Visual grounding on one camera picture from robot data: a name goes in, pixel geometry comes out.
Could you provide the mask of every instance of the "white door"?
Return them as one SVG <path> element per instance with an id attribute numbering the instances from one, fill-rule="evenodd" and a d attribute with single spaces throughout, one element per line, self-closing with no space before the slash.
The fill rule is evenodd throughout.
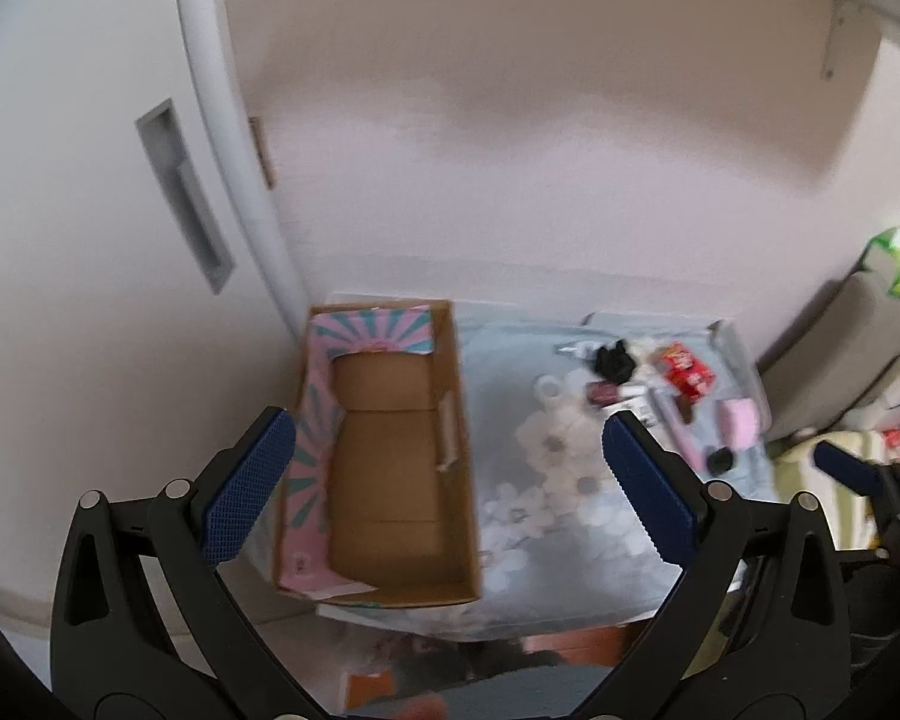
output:
<path id="1" fill-rule="evenodd" d="M 167 100 L 182 181 L 232 261 L 216 295 L 208 242 L 183 234 L 138 132 Z M 176 0 L 0 0 L 0 610 L 48 619 L 79 495 L 192 478 L 284 404 L 293 360 L 207 140 Z"/>

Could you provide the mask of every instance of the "red item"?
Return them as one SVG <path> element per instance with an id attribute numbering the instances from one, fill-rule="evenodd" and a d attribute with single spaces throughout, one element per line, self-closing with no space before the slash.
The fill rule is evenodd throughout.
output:
<path id="1" fill-rule="evenodd" d="M 586 399 L 598 408 L 612 406 L 621 401 L 620 389 L 610 382 L 590 382 L 586 386 Z"/>
<path id="2" fill-rule="evenodd" d="M 706 397 L 717 376 L 686 346 L 674 341 L 658 354 L 660 372 L 691 403 Z"/>
<path id="3" fill-rule="evenodd" d="M 900 428 L 889 428 L 880 432 L 887 445 L 887 456 L 890 460 L 900 461 Z"/>

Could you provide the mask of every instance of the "orange object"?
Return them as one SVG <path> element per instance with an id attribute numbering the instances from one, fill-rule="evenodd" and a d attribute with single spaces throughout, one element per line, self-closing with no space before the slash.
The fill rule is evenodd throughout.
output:
<path id="1" fill-rule="evenodd" d="M 887 456 L 891 460 L 900 461 L 900 428 L 888 428 L 880 431 L 887 447 Z"/>
<path id="2" fill-rule="evenodd" d="M 643 623 L 634 623 L 619 628 L 586 628 L 562 634 L 533 635 L 522 638 L 521 642 L 528 653 L 548 650 L 556 652 L 569 664 L 612 668 L 620 664 L 642 630 Z"/>
<path id="3" fill-rule="evenodd" d="M 434 693 L 413 699 L 394 720 L 447 720 L 447 704 Z"/>
<path id="4" fill-rule="evenodd" d="M 346 708 L 357 709 L 375 698 L 394 694 L 394 677 L 383 674 L 351 674 L 346 685 Z"/>

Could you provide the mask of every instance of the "pink and blue patterned paper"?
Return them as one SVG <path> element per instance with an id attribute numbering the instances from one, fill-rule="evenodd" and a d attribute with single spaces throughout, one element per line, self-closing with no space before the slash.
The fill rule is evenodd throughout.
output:
<path id="1" fill-rule="evenodd" d="M 327 480 L 346 413 L 333 395 L 331 362 L 358 352 L 432 354 L 426 306 L 317 314 L 307 328 L 307 376 L 296 420 L 296 450 L 286 473 L 279 584 L 314 600 L 374 589 L 330 568 Z"/>

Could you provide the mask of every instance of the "floral blanket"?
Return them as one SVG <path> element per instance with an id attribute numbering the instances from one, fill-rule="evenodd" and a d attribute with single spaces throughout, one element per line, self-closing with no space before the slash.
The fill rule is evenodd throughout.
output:
<path id="1" fill-rule="evenodd" d="M 460 312 L 457 324 L 482 598 L 417 610 L 321 605 L 319 613 L 447 640 L 615 625 L 652 614 L 679 569 L 660 560 L 602 457 L 602 420 L 583 402 L 591 374 L 581 362 L 554 352 L 575 341 L 632 341 L 634 328 L 621 326 L 612 335 L 586 327 L 467 319 Z M 641 344 L 662 346 L 675 338 L 717 374 L 713 394 L 697 405 L 692 426 L 706 452 L 720 445 L 716 402 L 744 395 L 731 373 L 739 361 L 727 365 L 704 331 Z M 738 453 L 737 466 L 722 478 L 746 497 L 775 500 L 762 447 Z"/>

